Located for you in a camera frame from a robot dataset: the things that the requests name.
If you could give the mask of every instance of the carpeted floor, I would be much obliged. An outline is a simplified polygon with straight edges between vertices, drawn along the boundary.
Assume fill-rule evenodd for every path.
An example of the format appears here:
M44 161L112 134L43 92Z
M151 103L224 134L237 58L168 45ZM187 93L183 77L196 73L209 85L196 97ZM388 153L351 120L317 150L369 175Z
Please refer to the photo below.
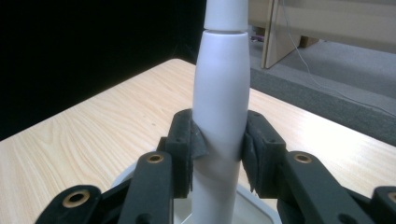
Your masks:
M250 43L251 87L396 146L396 55L320 40L261 69Z

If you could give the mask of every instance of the wooden table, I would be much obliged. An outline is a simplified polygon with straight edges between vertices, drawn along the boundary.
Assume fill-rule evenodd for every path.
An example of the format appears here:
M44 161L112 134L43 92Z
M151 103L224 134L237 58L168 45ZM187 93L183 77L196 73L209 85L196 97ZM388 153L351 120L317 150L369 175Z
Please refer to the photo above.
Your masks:
M0 223L32 223L78 184L108 190L167 135L173 115L192 106L194 68L160 64L2 141ZM258 91L249 108L273 124L288 150L316 155L343 186L371 196L376 186L396 185L396 147ZM244 172L240 183L248 185Z

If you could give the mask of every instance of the white stand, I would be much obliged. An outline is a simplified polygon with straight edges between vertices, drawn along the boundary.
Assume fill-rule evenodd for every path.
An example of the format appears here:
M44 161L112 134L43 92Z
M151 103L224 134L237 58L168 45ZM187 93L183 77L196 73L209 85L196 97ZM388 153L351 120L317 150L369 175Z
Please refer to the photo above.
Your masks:
M205 28L211 30L204 31L199 51L192 119L209 155L193 162L192 220L228 224L248 116L248 1L208 0Z

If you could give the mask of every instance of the dark background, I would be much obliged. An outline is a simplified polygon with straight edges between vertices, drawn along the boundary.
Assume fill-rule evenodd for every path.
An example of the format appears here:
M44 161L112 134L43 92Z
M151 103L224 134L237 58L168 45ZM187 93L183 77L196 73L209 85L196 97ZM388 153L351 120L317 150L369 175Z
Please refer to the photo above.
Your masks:
M0 4L0 140L169 59L195 63L205 15L197 0Z

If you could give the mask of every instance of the white base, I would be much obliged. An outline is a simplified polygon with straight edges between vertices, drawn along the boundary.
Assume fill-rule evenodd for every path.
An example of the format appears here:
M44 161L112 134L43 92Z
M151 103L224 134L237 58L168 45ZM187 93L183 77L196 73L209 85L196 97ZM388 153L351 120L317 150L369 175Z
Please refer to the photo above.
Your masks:
M114 181L113 188L132 176L136 164L132 164ZM191 194L187 199L174 199L174 223L191 224ZM238 185L235 206L233 209L233 224L261 223L281 224L279 214L270 206Z

